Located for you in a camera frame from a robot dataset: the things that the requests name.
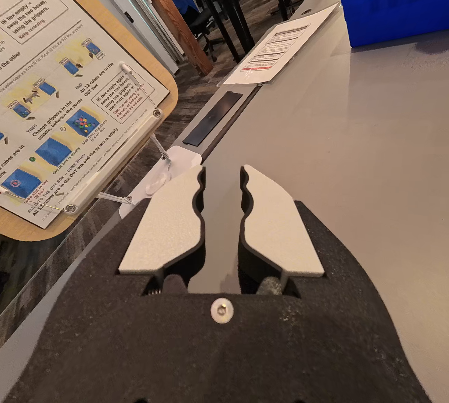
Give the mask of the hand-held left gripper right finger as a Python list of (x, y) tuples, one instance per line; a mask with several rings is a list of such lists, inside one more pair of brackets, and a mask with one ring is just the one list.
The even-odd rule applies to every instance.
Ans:
[(240, 169), (238, 266), (258, 285), (273, 277), (284, 291), (293, 278), (322, 278), (318, 257), (294, 198), (254, 167)]

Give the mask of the black desk flap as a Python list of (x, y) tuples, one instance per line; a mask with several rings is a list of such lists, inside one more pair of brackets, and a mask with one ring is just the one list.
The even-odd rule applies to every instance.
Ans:
[(187, 135), (183, 144), (198, 147), (242, 96), (241, 93), (227, 91)]

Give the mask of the wooden backing board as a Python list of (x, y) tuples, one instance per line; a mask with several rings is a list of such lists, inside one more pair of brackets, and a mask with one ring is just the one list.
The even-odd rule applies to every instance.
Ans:
[[(179, 96), (178, 88), (171, 72), (99, 0), (75, 1), (170, 91), (169, 96), (160, 105), (164, 112), (164, 119), (166, 119), (175, 109)], [(54, 238), (77, 223), (93, 206), (94, 201), (92, 200), (76, 215), (60, 214), (46, 229), (41, 229), (1, 208), (1, 238), (10, 238), (23, 242), (37, 242)]]

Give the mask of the white cabinet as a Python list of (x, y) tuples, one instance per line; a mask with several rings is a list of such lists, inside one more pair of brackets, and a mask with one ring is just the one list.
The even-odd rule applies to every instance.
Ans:
[(124, 16), (144, 46), (172, 75), (179, 70), (184, 52), (155, 10), (151, 0), (110, 0)]

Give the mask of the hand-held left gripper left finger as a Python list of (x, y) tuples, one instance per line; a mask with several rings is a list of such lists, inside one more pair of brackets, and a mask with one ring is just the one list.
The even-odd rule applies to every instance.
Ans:
[(206, 169), (196, 165), (154, 194), (119, 265), (120, 275), (153, 276), (160, 285), (177, 275), (189, 285), (205, 263), (205, 185)]

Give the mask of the laminated paper sheet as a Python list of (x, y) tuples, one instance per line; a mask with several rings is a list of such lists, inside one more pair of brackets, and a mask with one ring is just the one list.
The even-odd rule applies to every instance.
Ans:
[(319, 12), (276, 25), (223, 84), (261, 85), (274, 80), (339, 6), (336, 2)]

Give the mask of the wooden post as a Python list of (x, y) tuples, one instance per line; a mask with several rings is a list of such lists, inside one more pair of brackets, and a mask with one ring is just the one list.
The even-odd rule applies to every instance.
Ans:
[(213, 70), (213, 65), (195, 39), (175, 3), (172, 0), (152, 0), (152, 2), (171, 34), (182, 47), (191, 65), (200, 76), (207, 76)]

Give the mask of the printed instruction sheet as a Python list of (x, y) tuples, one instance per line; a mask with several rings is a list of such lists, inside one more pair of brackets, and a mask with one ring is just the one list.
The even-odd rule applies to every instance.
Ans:
[(170, 91), (74, 0), (1, 0), (1, 208), (76, 214), (165, 117)]

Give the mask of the black office chair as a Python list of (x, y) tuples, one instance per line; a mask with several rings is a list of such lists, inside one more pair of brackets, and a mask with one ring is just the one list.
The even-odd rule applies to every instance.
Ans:
[(210, 10), (205, 9), (198, 14), (196, 19), (191, 24), (189, 24), (188, 27), (190, 28), (191, 32), (193, 33), (193, 35), (197, 40), (199, 40), (201, 37), (204, 38), (205, 45), (203, 51), (205, 54), (210, 55), (210, 58), (212, 59), (213, 62), (216, 62), (217, 58), (214, 55), (214, 46), (224, 44), (225, 40), (222, 37), (212, 39), (208, 37), (210, 35), (208, 23), (211, 18), (213, 17)]

